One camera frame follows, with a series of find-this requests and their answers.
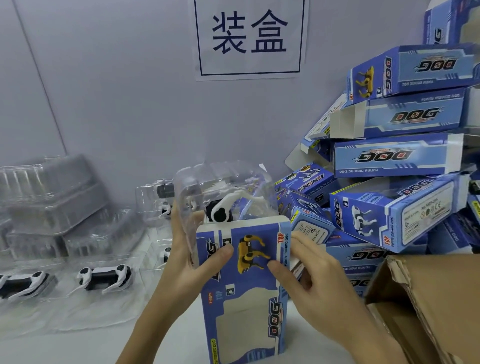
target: white paper sign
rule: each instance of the white paper sign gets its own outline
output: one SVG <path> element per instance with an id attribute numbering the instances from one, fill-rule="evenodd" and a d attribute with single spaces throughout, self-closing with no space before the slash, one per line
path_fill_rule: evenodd
<path id="1" fill-rule="evenodd" d="M 295 77 L 309 0 L 190 0 L 198 81 Z"/>

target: gray wall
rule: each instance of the gray wall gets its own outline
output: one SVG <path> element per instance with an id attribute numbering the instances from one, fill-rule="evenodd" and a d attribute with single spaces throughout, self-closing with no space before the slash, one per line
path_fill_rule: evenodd
<path id="1" fill-rule="evenodd" d="M 299 77 L 196 82 L 186 0 L 15 1 L 68 153 L 85 153 L 122 204 L 202 161 L 286 174 L 348 69 L 420 43 L 429 2 L 311 0 Z"/>
<path id="2" fill-rule="evenodd" d="M 0 0 L 0 49 L 0 166 L 65 154 L 11 0 Z"/>

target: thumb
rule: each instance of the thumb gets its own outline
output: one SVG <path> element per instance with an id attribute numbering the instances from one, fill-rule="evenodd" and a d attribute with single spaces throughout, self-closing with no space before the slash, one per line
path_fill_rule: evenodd
<path id="1" fill-rule="evenodd" d="M 300 285 L 293 273 L 282 263 L 277 260 L 271 260 L 268 262 L 268 269 L 287 290 L 289 296 L 294 302 L 297 300 L 303 300 L 307 295 L 307 292 Z"/>
<path id="2" fill-rule="evenodd" d="M 232 244 L 227 244 L 197 268 L 198 280 L 202 287 L 232 258 L 233 250 Z"/>

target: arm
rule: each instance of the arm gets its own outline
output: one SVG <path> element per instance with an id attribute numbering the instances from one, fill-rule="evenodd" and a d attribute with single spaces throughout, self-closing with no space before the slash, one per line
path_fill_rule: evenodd
<path id="1" fill-rule="evenodd" d="M 304 234 L 292 232 L 291 253 L 306 267 L 300 283 L 277 261 L 268 268 L 285 287 L 300 315 L 338 342 L 357 364 L 408 364 L 397 341 L 378 325 L 340 263 Z"/>
<path id="2" fill-rule="evenodd" d="M 233 255 L 233 246 L 227 244 L 199 268 L 193 269 L 187 238 L 175 204 L 171 216 L 173 241 L 168 263 L 117 364 L 152 364 L 170 327 L 195 301 L 205 283 Z M 204 215 L 197 214 L 194 218 L 194 223 L 198 225 L 203 221 Z"/>

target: table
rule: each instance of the table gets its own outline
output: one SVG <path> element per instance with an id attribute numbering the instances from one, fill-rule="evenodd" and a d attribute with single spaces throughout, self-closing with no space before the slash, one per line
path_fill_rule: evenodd
<path id="1" fill-rule="evenodd" d="M 168 232 L 150 231 L 137 250 L 148 248 L 147 240 L 167 239 Z M 0 341 L 0 362 L 5 364 L 115 363 L 132 333 L 134 323 L 65 334 L 24 337 Z M 287 310 L 287 351 L 268 358 L 265 364 L 354 364 L 338 344 L 315 331 L 290 301 Z M 208 347 L 200 297 L 177 320 L 165 337 L 155 363 L 208 364 Z"/>

